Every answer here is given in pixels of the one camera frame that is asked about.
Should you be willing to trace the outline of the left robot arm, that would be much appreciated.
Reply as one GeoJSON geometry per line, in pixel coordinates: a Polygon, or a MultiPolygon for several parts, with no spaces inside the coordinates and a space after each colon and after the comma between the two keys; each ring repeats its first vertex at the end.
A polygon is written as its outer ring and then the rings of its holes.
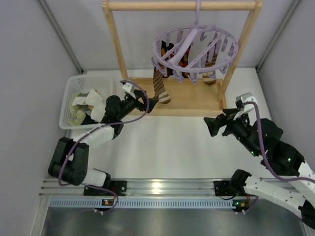
{"type": "Polygon", "coordinates": [[[110,175],[88,167],[90,150],[118,137],[124,126],[122,119],[133,110],[138,109],[145,115],[157,103],[158,99],[148,98],[145,92],[137,89],[133,94],[126,93],[123,100],[116,95],[109,96],[100,124],[74,139],[62,137],[58,140],[48,174],[57,178],[62,185],[107,188],[110,175]]]}

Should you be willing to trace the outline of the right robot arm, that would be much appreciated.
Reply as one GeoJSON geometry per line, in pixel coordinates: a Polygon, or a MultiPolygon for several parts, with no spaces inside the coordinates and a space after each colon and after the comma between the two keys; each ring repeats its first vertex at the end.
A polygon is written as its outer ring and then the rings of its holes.
{"type": "Polygon", "coordinates": [[[289,182],[295,191],[285,190],[245,170],[237,169],[228,183],[233,196],[254,195],[281,206],[310,228],[315,227],[315,173],[304,156],[292,145],[281,141],[283,130],[255,112],[225,109],[216,118],[204,118],[211,137],[224,127],[222,136],[233,135],[253,156],[261,156],[263,165],[277,180],[289,182]]]}

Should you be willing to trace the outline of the purple round clip hanger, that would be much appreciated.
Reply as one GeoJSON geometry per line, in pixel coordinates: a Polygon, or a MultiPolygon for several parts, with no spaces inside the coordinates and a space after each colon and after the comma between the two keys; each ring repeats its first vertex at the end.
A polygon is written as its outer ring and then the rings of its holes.
{"type": "Polygon", "coordinates": [[[196,83],[200,74],[212,70],[225,74],[233,63],[239,50],[237,39],[214,24],[200,24],[200,11],[198,0],[193,24],[169,29],[153,40],[152,64],[163,77],[173,76],[179,82],[188,78],[196,83]],[[189,64],[180,67],[178,63],[190,45],[189,64]],[[214,50],[218,53],[215,66],[205,67],[208,52],[212,56],[214,50]]]}

